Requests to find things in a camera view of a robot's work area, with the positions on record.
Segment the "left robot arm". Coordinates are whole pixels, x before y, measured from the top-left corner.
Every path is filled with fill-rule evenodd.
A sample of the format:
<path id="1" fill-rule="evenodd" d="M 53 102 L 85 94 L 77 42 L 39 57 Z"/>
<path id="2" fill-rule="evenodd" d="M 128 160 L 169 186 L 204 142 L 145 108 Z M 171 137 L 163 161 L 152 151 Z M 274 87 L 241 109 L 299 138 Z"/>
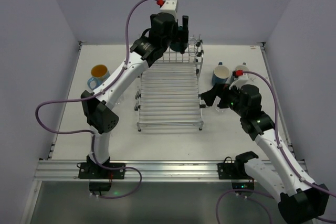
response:
<path id="1" fill-rule="evenodd" d="M 132 82 L 162 58 L 170 44 L 177 44 L 178 51 L 184 53 L 189 38 L 188 20 L 184 15 L 179 25 L 169 13 L 152 14 L 151 27 L 133 43 L 117 70 L 92 92 L 81 94 L 83 112 L 93 134 L 87 160 L 79 166 L 80 179 L 123 179 L 125 164 L 110 163 L 110 135 L 119 122 L 113 108 Z"/>

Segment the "dark green ceramic mug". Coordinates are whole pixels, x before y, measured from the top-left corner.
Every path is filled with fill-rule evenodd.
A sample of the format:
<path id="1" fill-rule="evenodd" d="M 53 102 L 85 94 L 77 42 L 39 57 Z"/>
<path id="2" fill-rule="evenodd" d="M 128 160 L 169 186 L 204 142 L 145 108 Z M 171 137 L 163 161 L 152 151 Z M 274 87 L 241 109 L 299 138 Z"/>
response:
<path id="1" fill-rule="evenodd" d="M 182 41 L 181 35 L 182 35 L 182 26 L 178 26 L 177 34 L 170 44 L 170 49 L 174 52 L 184 54 L 188 45 L 188 41 Z"/>

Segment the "grey faceted ceramic mug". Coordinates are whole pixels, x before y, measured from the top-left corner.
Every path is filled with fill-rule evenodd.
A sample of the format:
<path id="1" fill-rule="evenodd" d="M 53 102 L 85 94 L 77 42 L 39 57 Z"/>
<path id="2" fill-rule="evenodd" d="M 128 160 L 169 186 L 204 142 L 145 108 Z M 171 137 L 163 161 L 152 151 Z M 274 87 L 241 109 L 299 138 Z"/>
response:
<path id="1" fill-rule="evenodd" d="M 245 62 L 241 65 L 237 65 L 232 72 L 230 84 L 238 88 L 245 85 L 248 81 L 248 74 L 245 73 L 246 71 L 249 71 L 249 69 Z"/>

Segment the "clear faceted glass front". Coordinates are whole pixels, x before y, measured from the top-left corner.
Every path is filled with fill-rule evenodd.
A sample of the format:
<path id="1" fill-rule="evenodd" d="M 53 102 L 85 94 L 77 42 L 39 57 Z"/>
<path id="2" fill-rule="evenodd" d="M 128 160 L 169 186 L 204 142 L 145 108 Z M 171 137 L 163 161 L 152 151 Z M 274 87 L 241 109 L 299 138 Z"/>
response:
<path id="1" fill-rule="evenodd" d="M 115 105 L 119 105 L 124 101 L 124 95 L 122 94 L 121 96 L 119 96 L 119 98 L 117 99 Z"/>

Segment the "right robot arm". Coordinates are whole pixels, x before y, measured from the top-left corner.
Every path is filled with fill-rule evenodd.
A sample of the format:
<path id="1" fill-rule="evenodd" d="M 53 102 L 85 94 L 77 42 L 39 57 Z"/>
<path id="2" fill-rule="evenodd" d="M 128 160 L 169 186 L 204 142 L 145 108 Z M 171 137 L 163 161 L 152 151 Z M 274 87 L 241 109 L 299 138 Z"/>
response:
<path id="1" fill-rule="evenodd" d="M 324 214 L 329 199 L 327 187 L 316 184 L 280 139 L 275 123 L 262 110 L 261 94 L 256 86 L 229 88 L 217 84 L 200 98 L 207 106 L 219 98 L 220 108 L 236 112 L 244 132 L 267 155 L 274 170 L 266 167 L 253 152 L 237 155 L 234 164 L 238 173 L 256 179 L 272 196 L 286 223 L 304 223 Z"/>

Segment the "blue butterfly ceramic mug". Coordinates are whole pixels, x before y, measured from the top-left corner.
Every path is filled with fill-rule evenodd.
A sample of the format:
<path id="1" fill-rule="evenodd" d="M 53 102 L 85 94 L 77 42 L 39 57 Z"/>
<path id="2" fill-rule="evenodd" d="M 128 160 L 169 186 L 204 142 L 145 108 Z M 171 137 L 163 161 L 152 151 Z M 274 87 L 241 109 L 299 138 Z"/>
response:
<path id="1" fill-rule="evenodd" d="M 91 69 L 91 77 L 87 81 L 89 89 L 94 90 L 110 77 L 110 72 L 105 65 L 96 65 Z"/>

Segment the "dark blue faceted mug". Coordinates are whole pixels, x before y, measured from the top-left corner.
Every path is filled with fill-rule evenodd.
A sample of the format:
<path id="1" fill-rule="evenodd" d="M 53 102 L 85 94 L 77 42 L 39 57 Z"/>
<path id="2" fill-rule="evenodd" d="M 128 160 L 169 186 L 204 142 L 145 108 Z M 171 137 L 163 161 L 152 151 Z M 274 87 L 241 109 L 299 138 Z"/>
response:
<path id="1" fill-rule="evenodd" d="M 230 69 L 223 65 L 222 62 L 219 62 L 213 70 L 211 83 L 213 86 L 216 84 L 225 84 L 229 77 Z"/>

